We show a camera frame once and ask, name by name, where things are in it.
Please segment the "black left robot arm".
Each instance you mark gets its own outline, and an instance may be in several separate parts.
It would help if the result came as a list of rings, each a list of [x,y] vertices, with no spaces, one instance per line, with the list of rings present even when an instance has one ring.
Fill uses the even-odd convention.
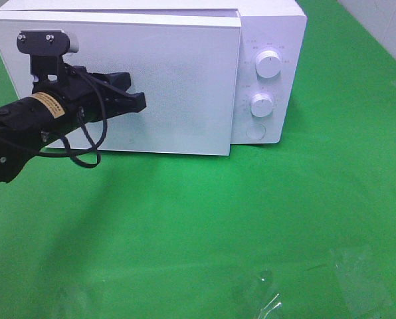
[[[144,93],[128,93],[127,72],[89,73],[83,66],[64,66],[68,84],[38,82],[30,96],[0,107],[0,182],[9,183],[35,156],[70,158],[93,168],[82,154],[101,155],[108,119],[138,113]]]

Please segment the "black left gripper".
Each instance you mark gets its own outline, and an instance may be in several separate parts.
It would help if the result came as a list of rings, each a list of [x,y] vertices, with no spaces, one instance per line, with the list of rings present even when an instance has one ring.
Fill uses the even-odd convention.
[[[68,114],[84,108],[89,122],[103,119],[102,109],[107,118],[127,113],[139,113],[146,108],[146,96],[143,92],[126,93],[131,86],[128,72],[89,73],[83,66],[65,67],[67,85],[58,80],[44,81],[34,85],[31,94],[34,98],[54,98]]]

